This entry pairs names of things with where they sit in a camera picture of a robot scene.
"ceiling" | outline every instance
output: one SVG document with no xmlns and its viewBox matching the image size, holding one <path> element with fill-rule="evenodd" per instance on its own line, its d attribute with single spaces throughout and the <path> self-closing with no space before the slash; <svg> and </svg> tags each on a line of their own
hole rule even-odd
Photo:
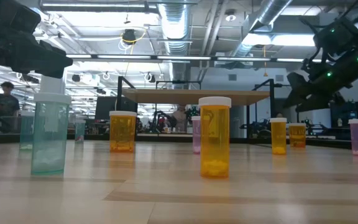
<svg viewBox="0 0 358 224">
<path fill-rule="evenodd" d="M 143 1 L 42 1 L 45 3 L 106 3 L 112 4 L 133 4 Z M 164 1 L 148 1 L 149 4 Z M 190 36 L 186 41 L 189 43 L 189 55 L 200 55 L 204 36 L 207 31 L 207 24 L 210 19 L 214 19 L 215 23 L 212 30 L 217 30 L 217 37 L 214 41 L 211 55 L 216 53 L 227 54 L 236 48 L 242 41 L 244 31 L 242 26 L 246 15 L 252 14 L 259 10 L 259 0 L 231 0 L 224 6 L 226 9 L 234 9 L 236 19 L 234 21 L 226 21 L 223 16 L 220 27 L 216 25 L 219 20 L 220 9 L 223 7 L 222 2 L 218 6 L 218 12 L 214 18 L 211 18 L 211 7 L 213 0 L 200 1 L 175 1 L 187 2 L 190 7 Z M 289 30 L 301 34 L 311 34 L 307 27 L 294 28 L 299 26 L 298 16 L 308 16 L 310 18 L 323 21 L 323 16 L 332 14 L 336 16 L 348 7 L 352 1 L 344 0 L 294 0 L 283 11 L 279 19 L 274 23 L 274 34 L 270 37 Z M 161 18 L 157 14 L 145 13 L 127 13 L 124 7 L 123 12 L 46 12 L 42 13 L 42 22 L 34 32 L 34 36 L 38 40 L 44 40 L 55 47 L 59 47 L 67 52 L 67 54 L 134 54 L 134 55 L 165 55 L 165 41 L 161 26 Z M 292 24 L 284 22 L 285 19 L 294 21 Z M 126 29 L 134 29 L 135 36 L 141 38 L 133 48 L 121 44 L 121 34 Z M 253 47 L 251 53 L 254 57 L 279 57 L 279 58 L 305 58 L 313 54 L 314 47 L 297 47 L 283 45 L 266 45 L 265 47 Z M 200 68 L 197 65 L 191 65 L 191 80 L 195 81 L 199 78 Z M 206 72 L 203 84 L 210 89 L 230 89 L 230 86 L 237 85 L 237 89 L 242 86 L 252 86 L 266 80 L 274 78 L 276 75 L 286 75 L 289 70 L 299 69 L 300 64 L 289 63 L 257 63 L 249 69 L 233 69 L 216 68 L 211 63 L 210 68 Z M 156 80 L 169 81 L 172 78 L 170 74 L 170 63 L 126 63 L 126 62 L 75 62 L 66 69 L 67 73 L 67 92 L 74 96 L 74 104 L 72 113 L 82 113 L 92 117 L 96 108 L 96 97 L 101 95 L 96 92 L 95 88 L 85 88 L 86 86 L 98 86 L 100 89 L 106 90 L 107 95 L 115 96 L 118 76 L 125 76 L 136 88 L 155 88 L 154 83 L 145 80 L 145 75 L 152 74 Z M 237 81 L 229 81 L 227 75 L 236 74 Z M 30 76 L 41 80 L 41 75 L 30 73 Z M 81 76 L 80 82 L 72 80 L 73 75 Z M 28 109 L 32 109 L 32 95 L 39 91 L 39 84 L 26 83 L 18 77 L 21 74 L 14 73 L 10 68 L 0 67 L 0 83 L 11 81 L 17 86 L 14 94 L 18 97 L 23 105 Z M 153 107 L 151 105 L 142 105 L 145 115 L 149 115 Z M 167 106 L 166 111 L 174 110 L 172 106 Z"/>
</svg>

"pipe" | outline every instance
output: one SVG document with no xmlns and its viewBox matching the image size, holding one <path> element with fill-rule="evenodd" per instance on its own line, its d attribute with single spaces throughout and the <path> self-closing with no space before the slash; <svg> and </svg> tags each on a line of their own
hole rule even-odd
<svg viewBox="0 0 358 224">
<path fill-rule="evenodd" d="M 263 0 L 254 25 L 250 27 L 249 30 L 272 24 L 291 2 L 292 0 Z M 253 45 L 247 45 L 241 42 L 236 49 L 233 50 L 231 56 L 245 57 L 252 47 Z"/>
<path fill-rule="evenodd" d="M 222 20 L 224 17 L 224 13 L 226 12 L 226 7 L 227 7 L 228 2 L 229 2 L 229 0 L 224 0 L 222 3 L 221 13 L 219 15 L 218 21 L 216 22 L 214 32 L 212 33 L 211 42 L 209 43 L 208 51 L 206 52 L 206 55 L 210 55 L 212 52 L 212 48 L 214 47 L 216 36 L 218 35 L 219 28 L 221 26 L 221 23 L 222 23 Z"/>
<path fill-rule="evenodd" d="M 216 11 L 218 9 L 218 4 L 219 4 L 219 0 L 215 0 L 213 2 L 212 8 L 211 8 L 211 17 L 209 18 L 208 25 L 206 27 L 203 46 L 201 47 L 200 55 L 204 55 L 204 53 L 205 53 L 205 48 L 206 48 L 206 45 L 207 45 L 208 40 L 209 40 L 209 35 L 211 34 L 212 25 L 214 23 L 214 18 L 215 18 L 215 15 L 216 15 Z"/>
<path fill-rule="evenodd" d="M 164 39 L 181 40 L 188 37 L 189 6 L 184 4 L 159 4 L 158 10 L 161 14 Z M 165 42 L 164 45 L 169 55 L 188 54 L 188 43 L 186 42 Z M 172 81 L 188 81 L 190 79 L 190 65 L 186 63 L 172 63 L 170 76 L 172 76 Z M 173 88 L 181 88 L 181 86 L 173 85 Z"/>
</svg>

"wooden tabletop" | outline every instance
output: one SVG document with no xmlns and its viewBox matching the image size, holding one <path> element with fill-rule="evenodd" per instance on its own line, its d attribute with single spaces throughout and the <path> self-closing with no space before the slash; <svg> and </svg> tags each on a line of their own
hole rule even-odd
<svg viewBox="0 0 358 224">
<path fill-rule="evenodd" d="M 358 157 L 307 146 L 230 145 L 227 179 L 200 177 L 191 143 L 67 141 L 62 175 L 31 175 L 31 151 L 0 144 L 0 224 L 358 224 Z"/>
<path fill-rule="evenodd" d="M 198 99 L 207 96 L 225 96 L 232 105 L 252 105 L 268 98 L 268 91 L 220 91 L 220 90 L 143 90 L 122 89 L 122 94 L 136 103 L 198 104 Z"/>
</svg>

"black metal frame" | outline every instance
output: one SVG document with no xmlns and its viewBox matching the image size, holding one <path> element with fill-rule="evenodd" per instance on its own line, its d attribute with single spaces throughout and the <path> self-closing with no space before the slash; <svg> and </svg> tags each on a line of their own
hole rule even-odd
<svg viewBox="0 0 358 224">
<path fill-rule="evenodd" d="M 198 83 L 199 86 L 200 86 L 200 89 L 201 89 L 201 82 L 202 81 L 156 81 L 155 82 L 155 89 L 158 90 L 158 84 L 159 83 L 172 83 L 172 84 Z M 154 104 L 154 108 L 155 108 L 154 113 L 156 113 L 157 112 L 157 104 Z"/>
<path fill-rule="evenodd" d="M 126 78 L 118 76 L 118 87 L 117 87 L 117 105 L 116 111 L 121 110 L 121 101 L 122 101 L 122 82 L 128 84 L 131 88 L 135 88 Z"/>
<path fill-rule="evenodd" d="M 274 102 L 274 79 L 269 78 L 268 80 L 264 81 L 263 83 L 259 85 L 255 85 L 255 88 L 253 88 L 251 91 L 257 91 L 260 87 L 268 85 L 269 92 L 270 92 L 270 114 L 273 116 L 275 114 L 275 102 Z M 247 105 L 247 114 L 246 114 L 246 125 L 250 125 L 250 105 Z M 258 122 L 258 115 L 257 115 L 257 103 L 255 103 L 255 120 Z M 250 139 L 250 131 L 247 129 L 247 139 Z"/>
</svg>

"ventilation duct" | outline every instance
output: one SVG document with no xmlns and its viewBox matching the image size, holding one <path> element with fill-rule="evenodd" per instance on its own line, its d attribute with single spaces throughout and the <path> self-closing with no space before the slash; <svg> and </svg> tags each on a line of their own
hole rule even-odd
<svg viewBox="0 0 358 224">
<path fill-rule="evenodd" d="M 182 40 L 188 36 L 189 6 L 186 4 L 159 4 L 162 32 L 165 39 Z M 169 55 L 187 55 L 186 42 L 165 42 L 165 50 Z M 188 81 L 190 79 L 189 63 L 172 63 L 170 69 L 172 81 Z M 183 85 L 174 85 L 173 88 L 182 88 Z"/>
<path fill-rule="evenodd" d="M 247 33 L 250 30 L 255 30 L 263 26 L 271 25 L 284 9 L 292 2 L 292 0 L 263 0 L 260 4 L 257 17 L 252 25 L 249 25 L 250 21 L 245 21 L 244 25 L 249 26 Z M 251 51 L 253 45 L 243 44 L 242 42 L 232 51 L 232 57 L 245 57 Z M 238 63 L 228 63 L 223 65 L 224 68 L 234 68 Z"/>
</svg>

